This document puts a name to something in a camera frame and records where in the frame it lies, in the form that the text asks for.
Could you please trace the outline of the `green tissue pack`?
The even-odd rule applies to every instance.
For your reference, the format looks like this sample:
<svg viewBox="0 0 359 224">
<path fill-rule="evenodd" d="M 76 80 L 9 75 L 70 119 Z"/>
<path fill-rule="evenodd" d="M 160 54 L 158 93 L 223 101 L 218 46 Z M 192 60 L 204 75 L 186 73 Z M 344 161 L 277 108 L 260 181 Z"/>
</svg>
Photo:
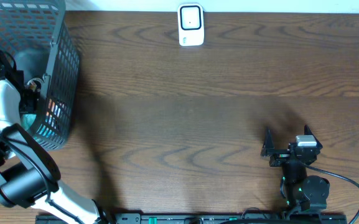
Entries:
<svg viewBox="0 0 359 224">
<path fill-rule="evenodd" d="M 55 124 L 43 124 L 37 130 L 37 134 L 41 135 L 43 138 L 50 139 L 57 135 L 57 127 Z"/>
</svg>

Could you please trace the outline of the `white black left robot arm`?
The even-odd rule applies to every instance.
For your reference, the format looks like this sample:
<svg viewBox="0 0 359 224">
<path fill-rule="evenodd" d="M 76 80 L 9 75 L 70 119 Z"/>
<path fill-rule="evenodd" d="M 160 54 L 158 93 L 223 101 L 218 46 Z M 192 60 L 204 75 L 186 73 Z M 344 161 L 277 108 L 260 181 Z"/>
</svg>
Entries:
<svg viewBox="0 0 359 224">
<path fill-rule="evenodd" d="M 24 77 L 13 56 L 0 50 L 0 204 L 43 210 L 66 223 L 111 223 L 94 200 L 61 180 L 50 154 L 21 126 L 40 98 Z"/>
</svg>

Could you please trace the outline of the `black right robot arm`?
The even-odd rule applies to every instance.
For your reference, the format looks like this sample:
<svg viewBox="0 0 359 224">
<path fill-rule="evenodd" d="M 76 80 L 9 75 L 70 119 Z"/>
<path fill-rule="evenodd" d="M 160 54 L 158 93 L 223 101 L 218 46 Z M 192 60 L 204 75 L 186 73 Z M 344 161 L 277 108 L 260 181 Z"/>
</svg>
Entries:
<svg viewBox="0 0 359 224">
<path fill-rule="evenodd" d="M 327 179 L 307 174 L 307 166 L 317 160 L 322 149 L 321 143 L 304 126 L 304 134 L 295 137 L 286 149 L 274 147 L 273 135 L 266 130 L 261 156 L 269 157 L 271 167 L 282 169 L 280 193 L 286 199 L 286 219 L 301 214 L 318 215 L 327 208 L 330 183 Z"/>
</svg>

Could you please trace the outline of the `orange tissue pack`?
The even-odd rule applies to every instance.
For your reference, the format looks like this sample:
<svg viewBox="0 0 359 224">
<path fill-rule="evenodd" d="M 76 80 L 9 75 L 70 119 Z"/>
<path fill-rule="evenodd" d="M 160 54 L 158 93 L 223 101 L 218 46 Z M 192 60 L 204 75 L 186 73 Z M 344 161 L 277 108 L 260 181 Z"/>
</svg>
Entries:
<svg viewBox="0 0 359 224">
<path fill-rule="evenodd" d="M 63 118 L 65 109 L 66 109 L 65 103 L 62 103 L 60 101 L 54 101 L 53 99 L 49 99 L 45 121 L 48 124 L 56 123 L 58 119 Z"/>
</svg>

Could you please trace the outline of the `mint green snack pouch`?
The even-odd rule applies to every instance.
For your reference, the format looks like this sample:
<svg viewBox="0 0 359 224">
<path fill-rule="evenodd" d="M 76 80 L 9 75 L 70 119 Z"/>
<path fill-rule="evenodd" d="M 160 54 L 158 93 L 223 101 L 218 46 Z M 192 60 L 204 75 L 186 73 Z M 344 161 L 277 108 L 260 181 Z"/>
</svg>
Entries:
<svg viewBox="0 0 359 224">
<path fill-rule="evenodd" d="M 21 116 L 21 126 L 28 130 L 34 123 L 37 115 L 36 114 L 23 114 Z"/>
</svg>

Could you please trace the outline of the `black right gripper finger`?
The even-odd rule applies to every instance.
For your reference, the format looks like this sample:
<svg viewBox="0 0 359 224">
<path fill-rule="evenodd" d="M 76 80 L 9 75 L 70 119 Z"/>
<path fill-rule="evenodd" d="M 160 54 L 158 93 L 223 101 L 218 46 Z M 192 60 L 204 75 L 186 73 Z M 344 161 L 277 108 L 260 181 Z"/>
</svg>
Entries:
<svg viewBox="0 0 359 224">
<path fill-rule="evenodd" d="M 313 132 L 311 131 L 311 129 L 310 129 L 310 127 L 306 124 L 305 126 L 304 126 L 304 134 L 306 135 L 306 136 L 310 136 L 310 140 L 314 140 L 314 142 L 315 142 L 315 145 L 319 145 L 320 144 L 320 141 L 315 137 L 315 135 L 313 134 Z"/>
<path fill-rule="evenodd" d="M 266 128 L 265 130 L 263 150 L 274 150 L 273 136 L 269 128 Z"/>
</svg>

